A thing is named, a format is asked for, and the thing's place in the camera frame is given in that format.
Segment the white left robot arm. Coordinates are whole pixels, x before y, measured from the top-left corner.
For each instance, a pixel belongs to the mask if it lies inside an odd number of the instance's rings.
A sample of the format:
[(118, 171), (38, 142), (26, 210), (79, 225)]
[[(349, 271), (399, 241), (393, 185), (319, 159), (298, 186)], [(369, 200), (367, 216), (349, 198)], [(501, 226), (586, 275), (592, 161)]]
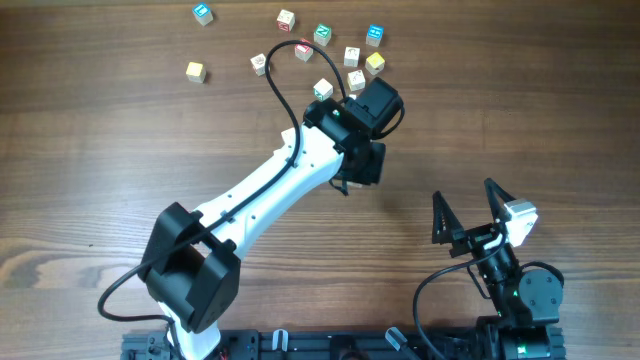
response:
[(324, 182), (342, 194), (379, 182), (380, 140), (403, 113), (398, 91), (379, 77), (356, 98), (314, 101), (302, 125), (284, 131), (283, 146), (238, 185), (193, 211), (173, 203), (160, 213), (143, 255), (152, 264), (139, 277), (174, 322), (168, 340), (184, 358), (213, 355), (242, 260), (293, 204)]

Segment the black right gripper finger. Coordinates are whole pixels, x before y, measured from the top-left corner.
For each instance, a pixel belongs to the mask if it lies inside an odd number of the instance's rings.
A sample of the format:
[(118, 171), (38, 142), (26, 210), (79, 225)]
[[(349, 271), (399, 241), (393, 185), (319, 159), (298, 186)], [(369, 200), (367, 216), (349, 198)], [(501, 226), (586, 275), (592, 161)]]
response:
[(495, 222), (509, 221), (511, 216), (504, 209), (504, 206), (508, 202), (514, 201), (515, 198), (491, 178), (484, 180), (484, 186), (493, 220)]
[(462, 241), (465, 230), (440, 191), (433, 196), (432, 242), (448, 244)]

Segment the red I block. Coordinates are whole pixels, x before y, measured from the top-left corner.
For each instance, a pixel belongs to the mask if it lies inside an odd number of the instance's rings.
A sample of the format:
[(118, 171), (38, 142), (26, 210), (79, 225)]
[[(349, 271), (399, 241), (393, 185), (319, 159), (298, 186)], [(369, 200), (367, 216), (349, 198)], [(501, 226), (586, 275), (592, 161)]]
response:
[(294, 47), (294, 54), (303, 62), (308, 62), (314, 54), (314, 49), (310, 46), (309, 41), (301, 39), (300, 43)]

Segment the green V block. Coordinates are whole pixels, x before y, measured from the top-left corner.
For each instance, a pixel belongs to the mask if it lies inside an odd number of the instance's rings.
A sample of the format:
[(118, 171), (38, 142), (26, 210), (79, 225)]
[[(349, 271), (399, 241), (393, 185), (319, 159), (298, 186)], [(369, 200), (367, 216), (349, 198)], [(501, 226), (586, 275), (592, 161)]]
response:
[(283, 142), (287, 146), (294, 147), (295, 144), (297, 143), (295, 128), (289, 128), (287, 130), (282, 131), (281, 136), (282, 136)]

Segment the red shell block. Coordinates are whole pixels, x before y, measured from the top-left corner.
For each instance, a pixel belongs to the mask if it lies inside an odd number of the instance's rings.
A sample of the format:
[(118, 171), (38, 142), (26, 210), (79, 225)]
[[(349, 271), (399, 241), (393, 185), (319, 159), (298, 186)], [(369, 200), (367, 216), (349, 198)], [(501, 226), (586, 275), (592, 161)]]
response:
[(266, 71), (269, 69), (267, 65), (266, 56), (264, 53), (260, 53), (250, 59), (252, 69), (256, 73), (257, 76), (263, 76), (266, 74)]

